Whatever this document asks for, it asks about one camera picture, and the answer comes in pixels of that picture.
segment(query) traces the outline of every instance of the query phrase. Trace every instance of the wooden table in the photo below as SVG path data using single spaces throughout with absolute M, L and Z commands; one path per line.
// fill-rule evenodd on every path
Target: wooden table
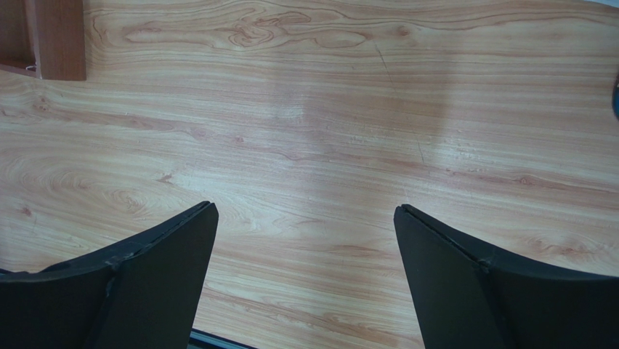
M 392 214 L 619 275 L 619 12 L 581 1 L 84 2 L 88 81 L 0 72 L 0 268 L 209 200 L 195 327 L 422 348 Z

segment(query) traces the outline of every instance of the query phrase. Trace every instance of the wood grain tabletop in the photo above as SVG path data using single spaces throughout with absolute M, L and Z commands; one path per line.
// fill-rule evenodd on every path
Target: wood grain tabletop
M 619 10 L 576 0 L 85 0 L 85 82 L 0 72 L 0 268 L 208 200 L 194 327 L 423 348 L 402 203 L 619 276 Z

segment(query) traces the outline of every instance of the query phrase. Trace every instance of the wood grain pattern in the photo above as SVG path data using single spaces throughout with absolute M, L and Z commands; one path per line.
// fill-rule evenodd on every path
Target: wood grain pattern
M 209 200 L 195 327 L 422 348 L 402 202 L 619 275 L 619 12 L 562 1 L 87 0 L 84 83 L 0 73 L 0 268 Z

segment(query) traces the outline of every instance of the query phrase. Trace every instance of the scratch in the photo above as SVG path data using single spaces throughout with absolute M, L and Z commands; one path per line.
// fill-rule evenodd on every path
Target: scratch
M 393 84 L 393 79 L 391 77 L 391 74 L 389 73 L 389 69 L 387 68 L 387 64 L 385 63 L 385 59 L 383 58 L 383 54 L 381 53 L 381 50 L 379 49 L 378 44 L 376 44 L 376 42 L 374 43 L 374 47 L 376 48 L 376 51 L 379 53 L 379 56 L 381 56 L 381 61 L 383 62 L 383 66 L 385 67 L 385 71 L 387 72 L 387 76 L 389 77 L 389 81 L 391 82 L 391 87 L 393 88 L 393 90 L 395 90 L 395 85 Z
M 419 144 L 418 140 L 417 140 L 417 148 L 419 148 L 419 153 L 421 154 L 421 163 L 425 165 L 426 159 L 424 159 L 424 152 L 421 151 L 421 144 Z

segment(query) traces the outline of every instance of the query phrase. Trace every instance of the wooden cabinet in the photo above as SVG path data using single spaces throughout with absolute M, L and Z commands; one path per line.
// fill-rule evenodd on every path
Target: wooden cabinet
M 81 0 L 2 0 L 0 7 L 0 70 L 86 80 Z

